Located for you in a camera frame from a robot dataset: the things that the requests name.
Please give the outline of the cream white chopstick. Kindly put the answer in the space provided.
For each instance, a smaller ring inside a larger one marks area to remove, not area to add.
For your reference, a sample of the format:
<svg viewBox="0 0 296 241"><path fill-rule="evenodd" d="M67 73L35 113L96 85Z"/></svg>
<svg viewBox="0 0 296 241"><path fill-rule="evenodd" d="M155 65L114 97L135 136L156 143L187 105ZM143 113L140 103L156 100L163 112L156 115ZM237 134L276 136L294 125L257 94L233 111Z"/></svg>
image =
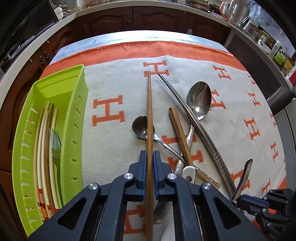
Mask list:
<svg viewBox="0 0 296 241"><path fill-rule="evenodd" d="M53 161L53 157L52 157L52 154L53 154L52 146L54 144L54 141L53 141L54 137L53 137L52 132L55 129L57 113L58 113L57 108L53 108L52 118L51 118L50 127L49 127L49 134L50 134L50 139L49 139L50 140L50 145L49 145L49 173L50 173L50 187L51 187L52 198L53 198L53 202L54 202L53 211L55 211L55 212L60 210L60 205L59 205L57 192L56 192L56 185L55 185L54 161Z"/></svg>
<svg viewBox="0 0 296 241"><path fill-rule="evenodd" d="M46 182L46 170L45 170L45 150L46 150L46 127L48 121L49 111L45 111L44 121L43 121L43 130L42 130L42 145L41 145L41 178L42 178L42 190L43 190L43 199L44 199L44 216L45 221L52 217L53 213L48 199L48 188Z"/></svg>

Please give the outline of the large stainless steel spoon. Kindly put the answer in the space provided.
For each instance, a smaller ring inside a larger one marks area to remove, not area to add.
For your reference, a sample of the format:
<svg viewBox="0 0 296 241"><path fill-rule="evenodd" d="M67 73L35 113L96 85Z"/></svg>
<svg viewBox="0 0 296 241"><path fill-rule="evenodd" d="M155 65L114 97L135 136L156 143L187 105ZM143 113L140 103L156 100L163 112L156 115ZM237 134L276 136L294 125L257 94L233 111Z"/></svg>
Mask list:
<svg viewBox="0 0 296 241"><path fill-rule="evenodd" d="M194 115L198 120L202 120L207 113L209 112L211 105L211 90L209 85L206 82L199 81L195 83L189 90L187 94L187 105L192 109ZM173 106L169 108L169 114L173 122L175 131L177 133L181 150L184 152L185 141L187 142L188 149L191 150L193 135L194 135L194 125L191 123L189 132L186 138L182 138L184 131L181 125L180 118L177 113L177 109ZM177 163L174 168L174 173L176 175L182 174L182 170L185 166L193 166L193 162L187 162L186 154L183 157L180 155L180 158L177 160Z"/></svg>

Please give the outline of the brown square wooden chopstick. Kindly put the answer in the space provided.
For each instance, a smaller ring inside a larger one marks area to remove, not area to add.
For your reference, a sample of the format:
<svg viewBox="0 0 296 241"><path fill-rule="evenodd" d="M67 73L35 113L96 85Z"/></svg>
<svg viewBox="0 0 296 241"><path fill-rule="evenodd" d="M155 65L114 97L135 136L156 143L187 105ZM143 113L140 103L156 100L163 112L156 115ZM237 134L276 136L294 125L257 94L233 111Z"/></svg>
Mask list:
<svg viewBox="0 0 296 241"><path fill-rule="evenodd" d="M208 182L210 183L213 187L215 187L216 189L220 188L220 184L218 182L216 182L215 180L213 180L211 177L209 177L205 172L203 172L200 168L197 168L196 166L193 165L193 161L192 161L192 157L190 154L190 150L189 147L187 145L186 142L186 137L183 131L183 127L177 112L177 109L175 107L170 107L169 108L169 114L170 117L172 119L172 122L174 124L180 145L181 145L181 149L185 158L185 162L187 164L187 166L193 166L195 169L195 177L197 176L198 178L200 178L201 180L203 180L204 182Z"/></svg>

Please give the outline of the orange beige H-pattern blanket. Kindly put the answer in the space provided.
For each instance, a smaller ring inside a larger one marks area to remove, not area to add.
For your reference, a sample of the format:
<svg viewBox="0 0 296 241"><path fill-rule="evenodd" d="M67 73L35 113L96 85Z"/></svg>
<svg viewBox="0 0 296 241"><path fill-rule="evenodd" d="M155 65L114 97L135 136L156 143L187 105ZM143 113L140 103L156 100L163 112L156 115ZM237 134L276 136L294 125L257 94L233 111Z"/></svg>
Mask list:
<svg viewBox="0 0 296 241"><path fill-rule="evenodd" d="M259 82L230 53L193 44L141 41L85 50L48 66L43 76L82 64L88 88L82 131L82 182L104 185L137 161L145 141L132 122L147 112L147 78L152 79L153 124L175 150L180 145L169 115L178 110L184 132L190 121L167 88L186 98L199 81L211 89L211 105L201 121L238 184L245 162L253 160L243 187L263 197L285 188L285 154L278 127Z"/></svg>

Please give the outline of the white countertop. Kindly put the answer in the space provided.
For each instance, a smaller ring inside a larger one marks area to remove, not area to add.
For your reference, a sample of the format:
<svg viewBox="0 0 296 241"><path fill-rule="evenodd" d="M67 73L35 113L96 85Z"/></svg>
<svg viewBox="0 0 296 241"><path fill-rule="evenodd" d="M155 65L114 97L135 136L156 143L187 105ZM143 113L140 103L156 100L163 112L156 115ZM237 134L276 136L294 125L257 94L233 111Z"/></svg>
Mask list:
<svg viewBox="0 0 296 241"><path fill-rule="evenodd" d="M41 34L37 36L32 42L30 42L30 44L27 45L27 47L16 57L16 59L13 61L11 66L8 68L6 73L4 73L3 77L1 78L1 105L3 105L4 100L8 94L8 91L10 90L10 87L12 86L13 82L15 81L17 75L20 73L23 66L25 66L27 61L29 61L29 59L37 51L37 49L39 49L41 45L44 44L44 42L46 42L46 40L49 39L49 37L53 36L56 32L58 32L58 30L60 30L62 27L66 26L68 23L72 22L73 20L87 14L96 13L96 12L108 10L108 9L131 7L131 6L132 7L134 6L160 7L160 8L185 11L188 13L193 13L198 16L203 16L217 23L220 23L221 25L224 25L226 27L231 27L231 25L227 21L222 20L222 18L219 18L215 15L206 13L196 8L192 8L190 6L186 6L184 4L177 4L169 1L111 1L108 3L99 4L96 6L91 6L85 9L81 9L63 18L62 20L57 21L50 27L46 28L46 30L41 32Z"/></svg>

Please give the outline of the stainless steel fork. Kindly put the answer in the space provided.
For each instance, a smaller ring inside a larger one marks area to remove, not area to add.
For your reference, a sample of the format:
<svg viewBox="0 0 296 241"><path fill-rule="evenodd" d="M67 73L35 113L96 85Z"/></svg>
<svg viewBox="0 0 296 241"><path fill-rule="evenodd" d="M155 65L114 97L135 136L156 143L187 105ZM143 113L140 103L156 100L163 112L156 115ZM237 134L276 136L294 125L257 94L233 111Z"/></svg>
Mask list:
<svg viewBox="0 0 296 241"><path fill-rule="evenodd" d="M56 166L56 186L57 186L57 194L61 203L61 207L63 207L62 200L62 188L61 188L61 148L62 148L62 140L56 130L53 128L50 130L50 144L52 150L52 159Z"/></svg>

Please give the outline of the dark brown wooden chopstick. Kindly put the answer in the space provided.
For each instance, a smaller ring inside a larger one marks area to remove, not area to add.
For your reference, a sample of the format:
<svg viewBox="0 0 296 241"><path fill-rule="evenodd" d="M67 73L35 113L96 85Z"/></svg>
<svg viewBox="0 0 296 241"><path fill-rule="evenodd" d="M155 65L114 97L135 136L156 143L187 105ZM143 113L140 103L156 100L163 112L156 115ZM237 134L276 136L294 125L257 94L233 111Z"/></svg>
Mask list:
<svg viewBox="0 0 296 241"><path fill-rule="evenodd" d="M46 180L46 188L47 188L47 196L48 196L48 214L49 218L53 216L55 213L55 206L53 201L53 195L51 190L51 182L50 182L50 168L49 168L49 119L51 112L51 104L48 101L46 105L48 117L45 120L45 180Z"/></svg>

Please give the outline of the lime green plastic tray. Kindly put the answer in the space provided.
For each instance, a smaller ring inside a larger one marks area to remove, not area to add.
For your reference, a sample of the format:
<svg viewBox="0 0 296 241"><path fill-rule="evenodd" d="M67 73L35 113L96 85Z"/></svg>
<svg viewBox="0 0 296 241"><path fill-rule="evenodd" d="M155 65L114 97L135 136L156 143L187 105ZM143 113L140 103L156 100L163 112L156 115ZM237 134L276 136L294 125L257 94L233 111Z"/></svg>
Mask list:
<svg viewBox="0 0 296 241"><path fill-rule="evenodd" d="M23 105L13 145L12 181L16 206L27 235L42 224L34 188L33 156L38 121L47 102L58 109L56 130L62 138L62 200L82 189L82 131L88 88L84 66L61 70L35 82Z"/></svg>

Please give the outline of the red white box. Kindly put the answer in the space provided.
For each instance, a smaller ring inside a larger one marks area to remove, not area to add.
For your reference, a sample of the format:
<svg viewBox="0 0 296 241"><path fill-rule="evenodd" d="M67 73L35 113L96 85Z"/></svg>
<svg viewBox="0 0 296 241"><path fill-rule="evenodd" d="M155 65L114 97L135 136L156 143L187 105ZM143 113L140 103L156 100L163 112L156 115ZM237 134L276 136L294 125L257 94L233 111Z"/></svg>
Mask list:
<svg viewBox="0 0 296 241"><path fill-rule="evenodd" d="M289 81L292 87L296 86L296 65L293 66L289 73L287 73L285 78L287 81Z"/></svg>

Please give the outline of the long brown wooden chopstick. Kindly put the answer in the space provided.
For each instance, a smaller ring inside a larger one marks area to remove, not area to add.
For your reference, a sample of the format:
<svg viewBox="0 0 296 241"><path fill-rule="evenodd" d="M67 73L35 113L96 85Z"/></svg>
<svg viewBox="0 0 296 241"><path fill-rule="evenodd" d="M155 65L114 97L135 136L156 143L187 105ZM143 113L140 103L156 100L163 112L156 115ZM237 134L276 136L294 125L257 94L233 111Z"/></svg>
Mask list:
<svg viewBox="0 0 296 241"><path fill-rule="evenodd" d="M147 240L153 239L154 177L153 177L153 123L152 123L152 87L151 72L147 76Z"/></svg>

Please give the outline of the stainless steel kettle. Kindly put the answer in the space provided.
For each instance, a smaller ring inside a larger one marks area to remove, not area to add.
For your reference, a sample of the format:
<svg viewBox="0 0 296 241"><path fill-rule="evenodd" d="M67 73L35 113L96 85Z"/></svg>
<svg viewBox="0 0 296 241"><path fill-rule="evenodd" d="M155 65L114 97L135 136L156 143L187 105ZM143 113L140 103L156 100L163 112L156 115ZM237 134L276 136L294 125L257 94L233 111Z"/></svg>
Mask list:
<svg viewBox="0 0 296 241"><path fill-rule="evenodd" d="M229 21L242 26L242 21L248 17L250 9L246 6L245 1L232 0L229 6Z"/></svg>

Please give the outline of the small stainless steel spoon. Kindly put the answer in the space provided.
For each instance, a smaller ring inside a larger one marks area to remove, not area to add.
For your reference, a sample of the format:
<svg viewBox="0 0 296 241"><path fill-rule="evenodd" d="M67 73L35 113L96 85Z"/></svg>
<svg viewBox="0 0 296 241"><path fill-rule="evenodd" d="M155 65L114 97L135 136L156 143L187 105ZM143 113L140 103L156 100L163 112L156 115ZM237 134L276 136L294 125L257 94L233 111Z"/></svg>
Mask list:
<svg viewBox="0 0 296 241"><path fill-rule="evenodd" d="M138 116L132 123L132 130L139 138L143 140L147 140L147 117L145 115ZM180 153L178 153L175 149L171 148L160 137L158 137L154 126L153 126L152 139L154 142L158 142L161 145L163 145L166 149L168 149L175 156L177 156L178 159L180 159L183 163L186 163Z"/></svg>

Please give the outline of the white ceramic soup spoon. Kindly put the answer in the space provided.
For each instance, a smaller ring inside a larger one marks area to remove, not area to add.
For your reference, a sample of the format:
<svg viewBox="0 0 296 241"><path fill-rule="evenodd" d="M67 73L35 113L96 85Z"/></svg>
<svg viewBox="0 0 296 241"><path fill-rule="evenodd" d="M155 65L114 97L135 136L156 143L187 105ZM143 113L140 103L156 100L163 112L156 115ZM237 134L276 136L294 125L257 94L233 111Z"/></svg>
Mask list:
<svg viewBox="0 0 296 241"><path fill-rule="evenodd" d="M181 176L189 183L195 184L195 169L193 166L187 166L182 170ZM175 241L175 225L174 221L171 221L166 227L161 241Z"/></svg>

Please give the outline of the pale bamboo chopstick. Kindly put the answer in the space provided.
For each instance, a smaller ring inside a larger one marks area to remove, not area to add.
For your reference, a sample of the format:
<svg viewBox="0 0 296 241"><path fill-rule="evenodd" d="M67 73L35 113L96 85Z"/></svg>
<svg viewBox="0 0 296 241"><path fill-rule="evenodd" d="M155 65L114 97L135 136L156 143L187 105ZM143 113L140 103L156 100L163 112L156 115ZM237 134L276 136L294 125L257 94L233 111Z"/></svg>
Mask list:
<svg viewBox="0 0 296 241"><path fill-rule="evenodd" d="M35 196L37 200L37 208L39 210L41 220L43 223L45 222L43 212L42 212L42 206L41 206L41 201L39 197L39 189L38 189L38 172L37 172L37 164L38 164L38 143L39 143L39 134L40 134L40 128L41 128L41 123L42 123L42 118L43 118L43 113L44 113L44 108L42 109L38 124L37 124L37 131L36 131L36 137L35 137L35 143L34 143L34 159L33 159L33 174L34 174L34 189L35 189Z"/></svg>
<svg viewBox="0 0 296 241"><path fill-rule="evenodd" d="M41 119L41 126L39 131L39 139L38 139L38 149L37 149L37 178L38 178L38 195L40 199L41 204L41 217L43 222L47 221L48 214L46 210L46 205L44 201L44 194L43 194L43 186L42 186L42 160L44 158L44 155L42 154L42 138L43 138L43 129L44 129L44 123L45 123L45 115L48 111L50 102L47 101L45 108L43 109L42 119Z"/></svg>

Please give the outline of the dark wooden cabinets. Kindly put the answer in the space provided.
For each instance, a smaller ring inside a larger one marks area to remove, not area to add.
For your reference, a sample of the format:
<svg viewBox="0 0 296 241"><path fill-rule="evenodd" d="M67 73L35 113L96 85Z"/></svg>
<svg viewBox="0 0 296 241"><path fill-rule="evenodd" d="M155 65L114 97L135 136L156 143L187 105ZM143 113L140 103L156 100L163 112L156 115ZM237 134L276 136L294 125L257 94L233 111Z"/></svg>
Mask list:
<svg viewBox="0 0 296 241"><path fill-rule="evenodd" d="M226 27L193 13L149 6L123 7L81 16L62 27L31 56L13 82L1 105L1 186L17 231L25 237L13 194L11 160L16 124L30 87L58 51L79 40L129 30L161 30L185 33L224 44L230 34Z"/></svg>

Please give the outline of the stainless steel metal chopstick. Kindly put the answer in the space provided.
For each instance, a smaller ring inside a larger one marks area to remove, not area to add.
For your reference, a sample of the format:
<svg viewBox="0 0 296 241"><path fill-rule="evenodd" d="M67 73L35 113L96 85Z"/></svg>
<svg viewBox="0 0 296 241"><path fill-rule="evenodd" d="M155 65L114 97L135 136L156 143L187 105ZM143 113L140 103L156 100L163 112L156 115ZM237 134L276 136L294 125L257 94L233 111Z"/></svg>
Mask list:
<svg viewBox="0 0 296 241"><path fill-rule="evenodd" d="M203 127L203 125L197 119L197 117L195 116L192 109L187 105L187 103L180 96L180 94L177 92L177 90L175 90L173 88L173 86L160 73L158 73L158 76L161 78L161 80L163 80L163 82L166 84L166 86L169 88L169 90L175 96L177 101L180 103L180 105L182 106L184 111L187 113L187 115L189 116L189 119L193 123L195 129L200 131L201 139L202 139L204 145L206 146L208 152L212 156L212 159L214 160L214 162L215 162L215 164L216 164L216 166L218 168L218 171L220 172L220 174L221 174L221 176L222 176L222 178L223 178L223 180L224 180L224 182L226 184L229 195L232 196L234 194L235 190L236 190L235 184L234 184L234 182L233 182L233 180L231 178L230 172L229 172L229 170L228 170L222 156L220 155L218 149L214 145L212 139L208 135L208 133L205 130L205 128Z"/></svg>

